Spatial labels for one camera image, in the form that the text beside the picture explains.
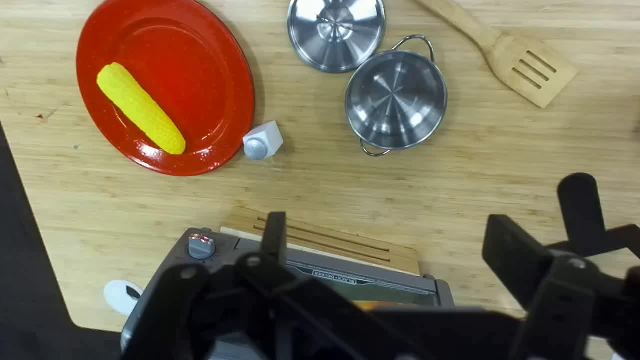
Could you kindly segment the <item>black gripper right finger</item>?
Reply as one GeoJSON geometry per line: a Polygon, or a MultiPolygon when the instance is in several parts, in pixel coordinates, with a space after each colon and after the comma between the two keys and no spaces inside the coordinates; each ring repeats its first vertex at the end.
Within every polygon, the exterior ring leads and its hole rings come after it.
{"type": "Polygon", "coordinates": [[[604,338],[622,360],[640,360],[638,268],[604,274],[593,256],[638,252],[638,226],[608,231],[599,184],[577,173],[558,184],[566,240],[544,246],[507,214],[490,214],[482,259],[527,319],[513,360],[584,360],[588,338],[604,338]]]}

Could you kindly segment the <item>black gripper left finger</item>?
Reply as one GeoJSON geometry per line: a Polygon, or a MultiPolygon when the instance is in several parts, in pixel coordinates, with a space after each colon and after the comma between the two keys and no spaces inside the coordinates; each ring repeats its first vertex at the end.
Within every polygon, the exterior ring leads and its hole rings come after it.
{"type": "Polygon", "coordinates": [[[266,360],[426,360],[428,353],[319,280],[285,268],[286,214],[271,212],[259,252],[208,272],[168,268],[122,360],[207,360],[240,336],[266,360]]]}

